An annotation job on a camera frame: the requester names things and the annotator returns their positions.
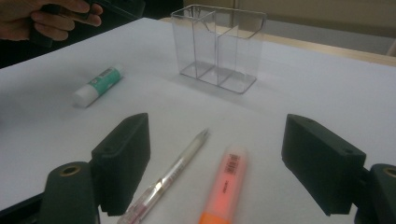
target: acrylic pen holder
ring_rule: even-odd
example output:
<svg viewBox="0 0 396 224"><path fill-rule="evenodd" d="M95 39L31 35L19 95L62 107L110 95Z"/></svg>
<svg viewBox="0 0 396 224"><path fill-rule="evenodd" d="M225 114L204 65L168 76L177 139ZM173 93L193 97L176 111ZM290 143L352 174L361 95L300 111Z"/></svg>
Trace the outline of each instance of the acrylic pen holder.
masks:
<svg viewBox="0 0 396 224"><path fill-rule="evenodd" d="M172 13L179 72L244 93L256 81L266 14L192 5Z"/></svg>

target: highlighter label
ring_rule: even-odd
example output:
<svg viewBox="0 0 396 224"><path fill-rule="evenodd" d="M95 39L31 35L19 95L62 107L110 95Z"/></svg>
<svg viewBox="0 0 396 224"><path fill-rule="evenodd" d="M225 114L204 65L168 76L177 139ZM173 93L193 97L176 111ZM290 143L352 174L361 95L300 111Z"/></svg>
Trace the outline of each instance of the highlighter label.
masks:
<svg viewBox="0 0 396 224"><path fill-rule="evenodd" d="M229 158L224 172L230 175L235 175L236 169L238 168L239 159L239 156L229 154Z"/></svg>
<svg viewBox="0 0 396 224"><path fill-rule="evenodd" d="M121 78L120 72L114 68L108 68L101 75L91 80L88 84L93 86L99 95L105 93L111 86Z"/></svg>
<svg viewBox="0 0 396 224"><path fill-rule="evenodd" d="M230 147L226 150L205 207L206 218L202 218L200 224L232 223L246 167L247 153L244 148Z"/></svg>

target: white surface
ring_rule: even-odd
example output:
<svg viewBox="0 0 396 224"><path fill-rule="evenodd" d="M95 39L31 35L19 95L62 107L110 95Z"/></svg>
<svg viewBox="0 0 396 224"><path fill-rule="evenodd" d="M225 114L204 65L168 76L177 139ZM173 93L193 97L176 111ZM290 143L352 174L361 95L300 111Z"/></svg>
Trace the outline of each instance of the white surface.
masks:
<svg viewBox="0 0 396 224"><path fill-rule="evenodd" d="M125 77L86 109L72 93L109 66ZM367 153L366 168L395 163L396 68L263 43L262 70L245 94L178 74L171 23L140 20L0 70L0 210L44 189L47 174L91 151L123 119L148 112L151 160L134 199L202 129L206 145L144 223L198 223L221 155L248 149L234 216L242 223L353 223L326 217L281 160L289 113L316 120ZM117 222L101 214L102 223Z"/></svg>

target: white glue stick cap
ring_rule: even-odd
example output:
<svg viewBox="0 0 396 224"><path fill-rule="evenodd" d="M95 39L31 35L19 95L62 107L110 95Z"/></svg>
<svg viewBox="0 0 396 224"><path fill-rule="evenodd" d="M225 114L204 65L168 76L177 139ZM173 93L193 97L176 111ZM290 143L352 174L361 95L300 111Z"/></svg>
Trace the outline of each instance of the white glue stick cap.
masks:
<svg viewBox="0 0 396 224"><path fill-rule="evenodd" d="M91 85L85 85L73 94L76 105L87 107L99 97L99 93Z"/></svg>
<svg viewBox="0 0 396 224"><path fill-rule="evenodd" d="M125 70L123 69L122 65L118 63L114 65L113 68L117 69L117 71L119 71L120 75L123 77Z"/></svg>

